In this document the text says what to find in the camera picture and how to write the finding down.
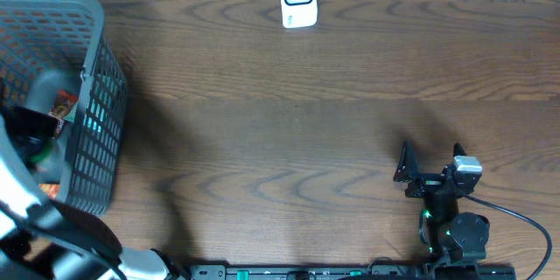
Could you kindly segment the orange chocolate bar wrapper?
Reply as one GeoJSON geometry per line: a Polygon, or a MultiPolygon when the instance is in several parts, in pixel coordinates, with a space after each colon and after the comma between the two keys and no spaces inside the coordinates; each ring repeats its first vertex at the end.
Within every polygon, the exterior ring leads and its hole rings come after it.
{"type": "MultiPolygon", "coordinates": [[[[49,116],[58,120],[54,131],[55,139],[61,136],[62,131],[68,123],[74,121],[74,106],[78,100],[78,95],[71,94],[63,89],[60,89],[56,94],[55,102],[49,111],[49,116]]],[[[40,184],[39,187],[51,199],[55,199],[60,191],[60,184],[40,184]]]]}

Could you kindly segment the mint green tissue pack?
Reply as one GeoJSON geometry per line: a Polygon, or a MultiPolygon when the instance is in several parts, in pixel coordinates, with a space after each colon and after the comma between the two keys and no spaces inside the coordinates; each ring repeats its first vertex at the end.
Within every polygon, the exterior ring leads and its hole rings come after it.
{"type": "Polygon", "coordinates": [[[104,131],[104,120],[109,105],[109,77],[100,76],[94,81],[94,85],[90,94],[90,104],[88,105],[89,118],[85,125],[92,130],[101,134],[104,131]]]}

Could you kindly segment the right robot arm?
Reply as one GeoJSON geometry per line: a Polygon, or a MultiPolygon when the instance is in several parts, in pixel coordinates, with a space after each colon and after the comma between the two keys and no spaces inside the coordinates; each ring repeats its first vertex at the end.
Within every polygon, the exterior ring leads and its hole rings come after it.
{"type": "Polygon", "coordinates": [[[489,221],[476,213],[461,213],[458,199],[472,193],[481,176],[479,160],[467,155],[459,143],[453,146],[451,163],[439,173],[421,171],[411,141],[402,144],[393,180],[407,185],[406,197],[423,201],[419,235],[434,255],[423,266],[428,278],[441,277],[446,271],[454,275],[459,268],[478,276],[475,264],[487,257],[489,221]]]}

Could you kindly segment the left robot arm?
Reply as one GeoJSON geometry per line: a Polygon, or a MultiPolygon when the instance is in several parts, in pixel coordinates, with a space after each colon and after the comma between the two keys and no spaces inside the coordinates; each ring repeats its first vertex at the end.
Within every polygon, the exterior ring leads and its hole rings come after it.
{"type": "Polygon", "coordinates": [[[110,195],[105,166],[73,159],[63,186],[76,206],[50,199],[27,168],[57,121],[15,107],[1,111],[1,277],[3,279],[189,279],[188,270],[157,250],[125,248],[94,215],[110,195]]]}

